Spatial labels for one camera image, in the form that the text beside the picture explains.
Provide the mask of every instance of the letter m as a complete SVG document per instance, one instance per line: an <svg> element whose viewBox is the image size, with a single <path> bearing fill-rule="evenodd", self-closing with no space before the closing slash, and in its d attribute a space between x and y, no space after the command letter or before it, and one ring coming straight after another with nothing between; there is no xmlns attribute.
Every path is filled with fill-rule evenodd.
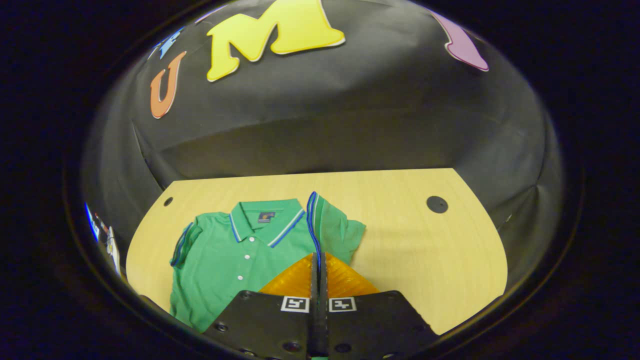
<svg viewBox="0 0 640 360"><path fill-rule="evenodd" d="M231 57L232 44L247 60L262 57L267 40L278 26L278 38L271 44L276 54L289 54L344 42L344 34L329 25L321 0L276 0L259 19L237 14L215 25L212 36L211 69L207 79L221 79L238 68L240 61Z"/></svg>

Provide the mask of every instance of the shirt label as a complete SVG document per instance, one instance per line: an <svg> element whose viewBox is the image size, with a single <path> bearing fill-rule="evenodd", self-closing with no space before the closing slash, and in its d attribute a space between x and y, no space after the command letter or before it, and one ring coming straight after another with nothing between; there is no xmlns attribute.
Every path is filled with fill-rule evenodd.
<svg viewBox="0 0 640 360"><path fill-rule="evenodd" d="M260 213L258 216L258 224L264 224L266 222L271 222L271 218L276 216L275 211L270 211L268 213Z"/></svg>

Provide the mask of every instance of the shirt collar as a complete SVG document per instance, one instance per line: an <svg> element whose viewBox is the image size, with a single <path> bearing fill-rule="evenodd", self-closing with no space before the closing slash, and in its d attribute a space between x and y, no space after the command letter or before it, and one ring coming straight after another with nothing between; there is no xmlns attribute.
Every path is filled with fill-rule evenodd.
<svg viewBox="0 0 640 360"><path fill-rule="evenodd" d="M254 231L244 214L245 211L278 211L267 226ZM305 212L297 199L238 202L231 211L229 219L237 242L250 236L257 237L265 244L274 247L304 216Z"/></svg>

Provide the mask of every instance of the green polo shirt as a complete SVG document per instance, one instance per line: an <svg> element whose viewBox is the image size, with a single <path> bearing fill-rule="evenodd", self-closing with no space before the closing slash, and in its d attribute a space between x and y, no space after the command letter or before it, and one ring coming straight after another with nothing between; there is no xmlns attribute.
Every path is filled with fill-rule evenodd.
<svg viewBox="0 0 640 360"><path fill-rule="evenodd" d="M204 332L239 291L259 291L312 252L350 263L364 229L316 192L306 211L289 199L198 215L173 252L170 313Z"/></svg>

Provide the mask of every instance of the orange soft gripper pad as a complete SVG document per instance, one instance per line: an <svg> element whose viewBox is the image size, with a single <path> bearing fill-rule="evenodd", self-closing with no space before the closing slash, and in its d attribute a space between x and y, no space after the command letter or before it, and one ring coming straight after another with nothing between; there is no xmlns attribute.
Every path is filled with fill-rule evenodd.
<svg viewBox="0 0 640 360"><path fill-rule="evenodd" d="M327 291L330 298L379 292L367 279L335 256L325 253L325 258ZM310 297L312 260L313 254L300 259L273 278L260 292L279 296Z"/></svg>

